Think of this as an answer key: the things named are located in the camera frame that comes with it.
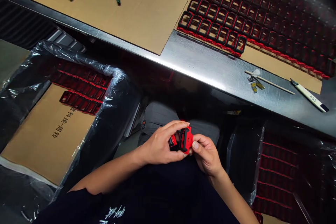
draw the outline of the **small metal part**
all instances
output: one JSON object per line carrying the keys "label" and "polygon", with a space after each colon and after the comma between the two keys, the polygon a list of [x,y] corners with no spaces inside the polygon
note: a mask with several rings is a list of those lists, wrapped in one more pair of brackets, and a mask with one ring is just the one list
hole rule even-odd
{"label": "small metal part", "polygon": [[256,86],[256,82],[255,81],[251,82],[251,87],[252,87],[253,92],[258,93],[258,89],[255,86]]}
{"label": "small metal part", "polygon": [[253,75],[250,78],[247,78],[250,82],[255,82],[256,86],[260,89],[265,89],[264,85]]}
{"label": "small metal part", "polygon": [[291,78],[291,80],[290,80],[291,82],[292,82],[292,84],[294,85],[294,86],[297,86],[298,85],[298,83],[297,82],[295,82],[295,81],[293,81],[293,79]]}

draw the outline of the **finger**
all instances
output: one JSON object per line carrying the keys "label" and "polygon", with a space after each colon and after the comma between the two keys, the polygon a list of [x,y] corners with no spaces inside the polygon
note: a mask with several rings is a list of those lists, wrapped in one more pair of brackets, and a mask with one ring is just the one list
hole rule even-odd
{"label": "finger", "polygon": [[186,128],[190,125],[189,122],[178,122],[178,123],[174,123],[172,125],[170,125],[167,129],[164,130],[164,134],[167,137],[170,137],[171,135],[175,134],[176,131],[181,130],[183,128]]}
{"label": "finger", "polygon": [[180,123],[180,122],[183,122],[183,121],[178,121],[178,120],[174,120],[174,121],[171,121],[169,123],[167,123],[165,126],[162,126],[162,129],[167,129],[169,128],[171,125],[175,124],[175,123]]}
{"label": "finger", "polygon": [[177,162],[177,161],[181,161],[182,159],[184,159],[187,156],[187,154],[184,154],[182,151],[170,151],[168,154],[168,159],[169,162]]}
{"label": "finger", "polygon": [[201,134],[194,135],[194,141],[200,143],[204,148],[214,147],[214,143],[211,138]]}
{"label": "finger", "polygon": [[198,142],[194,141],[192,143],[192,149],[194,153],[200,155],[200,157],[203,158],[204,160],[211,159],[211,154]]}

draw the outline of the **dark clothing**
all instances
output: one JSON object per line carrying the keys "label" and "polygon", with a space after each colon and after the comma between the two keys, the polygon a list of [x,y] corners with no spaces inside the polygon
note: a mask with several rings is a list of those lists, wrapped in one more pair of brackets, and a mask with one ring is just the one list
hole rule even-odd
{"label": "dark clothing", "polygon": [[86,189],[59,197],[34,224],[238,223],[194,157],[148,165],[112,193]]}

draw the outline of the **hand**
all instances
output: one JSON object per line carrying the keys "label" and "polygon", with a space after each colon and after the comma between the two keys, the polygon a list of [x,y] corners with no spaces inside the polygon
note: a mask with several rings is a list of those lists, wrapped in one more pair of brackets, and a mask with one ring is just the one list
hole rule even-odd
{"label": "hand", "polygon": [[175,152],[169,150],[168,140],[176,131],[189,125],[190,123],[184,121],[171,121],[165,126],[158,128],[143,145],[136,149],[143,165],[166,164],[185,158],[187,155],[182,151]]}
{"label": "hand", "polygon": [[194,135],[192,149],[202,172],[210,177],[218,177],[222,172],[225,172],[219,160],[216,146],[209,137],[201,134]]}

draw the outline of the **box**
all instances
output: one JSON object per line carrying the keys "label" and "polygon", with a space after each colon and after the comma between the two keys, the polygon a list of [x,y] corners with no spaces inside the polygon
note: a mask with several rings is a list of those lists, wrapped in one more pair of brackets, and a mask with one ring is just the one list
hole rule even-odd
{"label": "box", "polygon": [[[96,116],[59,102],[65,89],[49,81],[59,60],[112,76]],[[0,119],[1,156],[65,189],[104,164],[116,151],[141,92],[121,69],[43,41],[1,90],[1,97],[0,109],[6,115]]]}
{"label": "box", "polygon": [[227,146],[226,171],[257,214],[328,223],[336,206],[335,149],[334,140],[290,121],[241,117]]}

